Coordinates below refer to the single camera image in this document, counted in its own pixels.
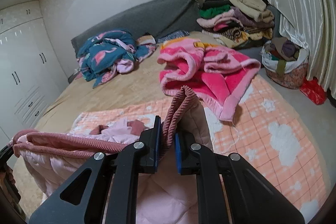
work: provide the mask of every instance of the orange plaid blanket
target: orange plaid blanket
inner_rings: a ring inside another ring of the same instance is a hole
[[[122,117],[151,127],[155,115],[165,119],[172,98],[123,109],[83,112],[71,133],[89,132],[99,124],[111,125]],[[221,122],[204,105],[214,152],[237,152],[248,160],[306,220],[322,206],[329,193],[324,159],[297,112],[257,75],[236,108],[234,122]]]

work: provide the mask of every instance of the gray headboard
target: gray headboard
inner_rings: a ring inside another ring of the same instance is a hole
[[[155,39],[176,30],[201,31],[196,0],[153,0],[114,15],[71,39],[76,55],[85,41],[115,28],[130,30],[135,39],[148,32]]]

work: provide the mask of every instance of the red plastic bag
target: red plastic bag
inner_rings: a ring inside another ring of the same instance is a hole
[[[324,101],[327,99],[326,92],[318,84],[317,78],[315,77],[311,81],[308,81],[307,79],[305,79],[302,86],[300,87],[300,90],[305,96],[307,96],[310,100],[312,100],[316,105],[322,105]]]

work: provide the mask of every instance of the drawer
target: drawer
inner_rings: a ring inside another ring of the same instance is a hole
[[[45,100],[45,97],[43,96],[38,101],[33,110],[29,113],[29,115],[23,120],[23,125],[27,128],[34,128],[34,126],[36,126],[37,122],[40,120],[47,107],[48,104]]]
[[[41,18],[38,0],[20,3],[0,10],[0,33],[33,19]]]
[[[38,101],[43,95],[40,92],[39,87],[33,87],[29,92],[26,98],[20,101],[20,104],[17,105],[15,115],[21,120],[29,115],[29,113],[36,107]]]

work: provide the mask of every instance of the silver screw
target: silver screw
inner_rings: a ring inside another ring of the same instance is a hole
[[[95,160],[101,160],[102,158],[104,158],[104,153],[102,153],[102,152],[95,153],[93,158]]]
[[[193,144],[190,146],[190,148],[191,148],[192,150],[200,150],[200,149],[201,149],[201,145],[198,144],[198,143],[193,143]]]
[[[134,143],[133,146],[134,146],[135,149],[140,149],[140,148],[144,147],[144,143],[143,142],[136,142],[136,143]]]
[[[240,155],[237,154],[237,153],[232,153],[232,154],[230,155],[230,158],[231,158],[232,160],[237,161],[237,160],[240,160]]]

